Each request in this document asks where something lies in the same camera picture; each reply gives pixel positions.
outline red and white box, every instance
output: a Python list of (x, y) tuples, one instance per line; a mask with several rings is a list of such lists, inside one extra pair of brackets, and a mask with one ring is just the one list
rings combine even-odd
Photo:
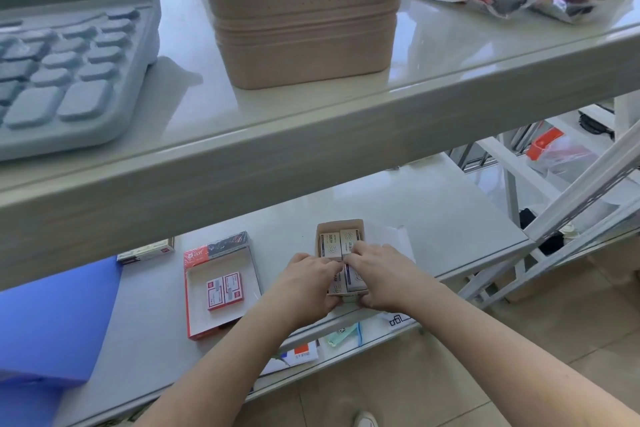
[[(223, 294), (210, 301), (216, 281)], [(184, 252), (184, 291), (189, 339), (197, 341), (242, 318), (261, 295), (247, 233)]]
[(209, 310), (220, 309), (243, 301), (244, 295), (240, 272), (233, 272), (207, 282), (207, 299), (209, 300)]

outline tiled floor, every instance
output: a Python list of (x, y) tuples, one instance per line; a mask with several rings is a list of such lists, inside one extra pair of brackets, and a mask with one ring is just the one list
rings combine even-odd
[[(553, 272), (535, 296), (492, 314), (640, 412), (640, 239)], [(466, 370), (431, 335), (393, 341), (245, 404), (236, 426), (508, 427)]]

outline calculator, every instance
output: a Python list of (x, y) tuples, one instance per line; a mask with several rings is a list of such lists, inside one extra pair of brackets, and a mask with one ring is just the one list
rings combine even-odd
[(120, 135), (160, 16), (160, 0), (0, 0), (0, 160)]

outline open box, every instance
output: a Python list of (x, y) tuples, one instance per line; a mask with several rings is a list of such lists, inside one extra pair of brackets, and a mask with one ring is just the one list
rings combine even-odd
[[(235, 272), (241, 276), (243, 300), (209, 310), (207, 284)], [(189, 339), (197, 341), (242, 318), (262, 295), (248, 234), (242, 232), (184, 252), (184, 292)]]
[[(358, 230), (360, 239), (374, 245), (388, 244), (396, 248), (415, 262), (413, 250), (409, 241), (409, 234), (404, 227), (392, 228), (383, 227), (366, 220), (341, 220), (320, 223), (316, 228), (316, 257), (321, 256), (320, 235), (325, 233), (340, 233), (340, 230)], [(359, 296), (368, 293), (368, 290), (348, 291), (348, 276), (353, 275), (360, 278), (353, 269), (344, 265), (342, 271), (333, 278), (332, 286), (327, 292), (330, 296), (339, 296), (345, 302), (356, 302)]]

